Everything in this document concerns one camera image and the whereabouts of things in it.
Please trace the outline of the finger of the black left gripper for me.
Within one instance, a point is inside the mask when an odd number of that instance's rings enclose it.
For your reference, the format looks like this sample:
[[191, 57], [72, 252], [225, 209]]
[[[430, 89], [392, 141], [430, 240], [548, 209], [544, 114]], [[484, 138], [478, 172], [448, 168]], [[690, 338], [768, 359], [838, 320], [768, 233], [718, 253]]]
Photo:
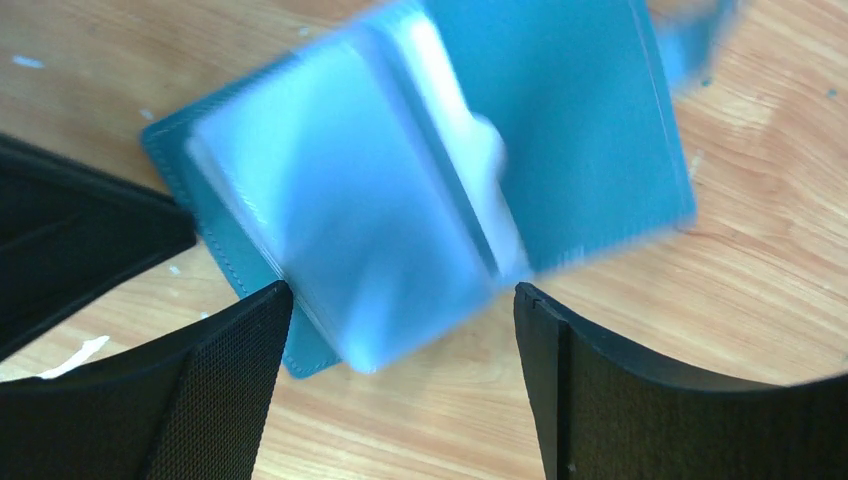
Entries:
[[1, 137], [1, 356], [193, 247], [169, 196]]

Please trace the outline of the blue leather card holder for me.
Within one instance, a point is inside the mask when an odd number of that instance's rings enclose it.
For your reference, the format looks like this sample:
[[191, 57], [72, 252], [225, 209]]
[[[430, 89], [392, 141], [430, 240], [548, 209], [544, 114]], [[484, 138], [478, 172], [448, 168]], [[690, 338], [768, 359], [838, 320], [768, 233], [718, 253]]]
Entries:
[[736, 1], [391, 1], [141, 135], [283, 362], [371, 373], [522, 282], [688, 226], [672, 94]]

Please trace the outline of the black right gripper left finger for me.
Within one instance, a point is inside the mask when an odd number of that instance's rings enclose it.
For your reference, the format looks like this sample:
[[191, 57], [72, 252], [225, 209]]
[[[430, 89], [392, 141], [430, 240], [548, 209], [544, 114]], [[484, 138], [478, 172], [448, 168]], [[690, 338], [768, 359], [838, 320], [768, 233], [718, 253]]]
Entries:
[[293, 297], [275, 282], [53, 379], [1, 386], [5, 479], [248, 479]]

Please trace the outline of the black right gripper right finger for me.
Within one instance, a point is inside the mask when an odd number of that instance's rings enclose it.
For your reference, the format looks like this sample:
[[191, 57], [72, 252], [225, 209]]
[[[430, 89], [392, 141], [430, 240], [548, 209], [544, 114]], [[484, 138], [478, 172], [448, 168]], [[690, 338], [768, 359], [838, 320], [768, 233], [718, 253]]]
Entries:
[[516, 340], [549, 479], [843, 479], [845, 375], [777, 386], [705, 370], [532, 284]]

